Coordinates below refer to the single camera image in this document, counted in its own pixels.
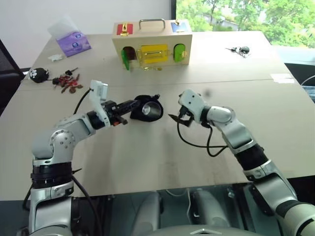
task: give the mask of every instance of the purple box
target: purple box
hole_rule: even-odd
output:
[[[67,57],[91,48],[87,37],[79,31],[72,32],[56,41]]]

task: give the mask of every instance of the white cable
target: white cable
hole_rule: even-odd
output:
[[[307,78],[305,81],[303,81],[303,82],[301,83],[301,85],[303,85],[306,81],[308,81],[308,80],[310,80],[310,79],[312,79],[312,78],[314,78],[314,77],[315,77],[315,75],[313,75],[313,76]]]
[[[187,188],[187,196],[188,196],[188,202],[189,202],[189,204],[188,204],[186,216],[187,216],[187,219],[188,219],[189,223],[191,224],[191,220],[190,220],[190,217],[189,217],[189,211],[190,211],[190,206],[191,206],[189,188]]]
[[[169,195],[171,195],[171,196],[173,196],[173,197],[181,197],[181,196],[183,196],[183,195],[186,194],[186,189],[185,189],[185,191],[184,191],[183,193],[181,193],[181,194],[174,194],[174,193],[171,193],[168,189],[166,189],[165,191],[166,191]]]

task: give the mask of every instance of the black cable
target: black cable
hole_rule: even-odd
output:
[[[94,217],[95,217],[95,221],[96,221],[96,225],[97,225],[97,231],[99,233],[99,236],[102,236],[102,226],[101,226],[101,223],[100,223],[100,219],[99,219],[99,216],[98,216],[98,213],[92,203],[92,200],[89,196],[89,194],[87,193],[87,191],[85,190],[85,188],[82,186],[82,184],[80,184],[80,182],[74,177],[74,175],[72,175],[72,180],[75,182],[75,184],[78,186],[78,188],[82,191],[82,193],[84,194],[84,196],[87,198],[89,204],[90,204],[90,207],[92,208],[93,210],[93,214],[94,214]]]
[[[78,105],[76,106],[76,108],[75,108],[73,114],[77,114],[77,111],[78,111],[78,109],[79,109],[79,107],[80,107],[80,105],[81,105],[81,102],[82,102],[83,99],[88,95],[89,92],[90,92],[90,89],[89,89],[88,91],[86,91],[86,92],[83,94],[83,96],[81,97],[81,99],[80,99]]]
[[[212,132],[213,132],[213,128],[210,126],[210,134],[209,134],[209,137],[208,137],[208,141],[207,141],[207,153],[209,156],[211,157],[216,157],[218,156],[221,152],[223,152],[224,149],[227,148],[227,146],[223,146],[216,154],[211,154],[210,153],[210,140],[211,140],[211,136],[212,136]]]
[[[206,148],[207,149],[207,153],[209,154],[209,156],[211,157],[216,157],[218,156],[224,149],[227,148],[227,146],[210,146],[210,139],[211,139],[211,136],[212,136],[212,132],[213,132],[213,129],[212,127],[210,126],[210,134],[209,134],[209,137],[208,137],[208,141],[207,141],[207,145],[206,146],[201,146],[201,145],[196,145],[196,144],[192,144],[190,142],[188,142],[187,140],[185,140],[179,130],[179,122],[177,122],[177,133],[178,133],[178,136],[181,138],[181,140],[186,143],[186,144],[189,144],[191,146],[194,146],[196,148]],[[216,154],[211,154],[210,153],[210,148],[221,148]]]
[[[26,206],[26,203],[28,202],[28,199],[30,197],[32,187],[33,187],[33,184],[31,184],[30,189],[28,190],[28,193],[26,194],[26,196],[23,200],[23,204],[22,204],[23,210],[30,211],[30,208]]]

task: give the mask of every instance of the metal handle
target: metal handle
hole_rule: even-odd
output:
[[[141,22],[148,22],[148,21],[162,21],[163,22],[163,28],[165,29],[165,20],[164,19],[143,19],[139,21],[139,29],[141,29]]]

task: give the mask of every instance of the white wall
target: white wall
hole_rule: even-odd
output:
[[[68,14],[85,34],[112,33],[113,23],[171,18],[170,0],[0,0],[0,39],[20,68],[31,67]]]

